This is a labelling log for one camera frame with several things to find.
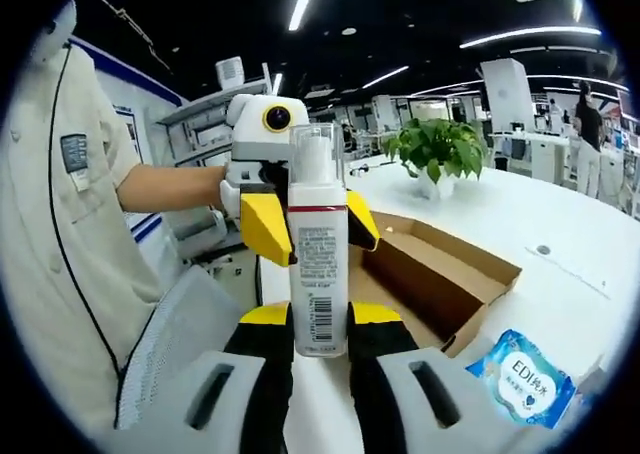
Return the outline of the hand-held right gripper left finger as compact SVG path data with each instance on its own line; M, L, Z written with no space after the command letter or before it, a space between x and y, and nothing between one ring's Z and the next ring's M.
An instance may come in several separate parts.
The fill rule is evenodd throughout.
M245 314L222 351L171 379L149 411L151 453L284 453L292 394L290 305Z

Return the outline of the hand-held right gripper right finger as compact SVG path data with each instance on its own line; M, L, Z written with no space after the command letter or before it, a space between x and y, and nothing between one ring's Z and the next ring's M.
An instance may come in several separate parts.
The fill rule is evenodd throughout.
M418 348L400 315L349 305L349 386L367 453L500 453L505 423L459 362Z

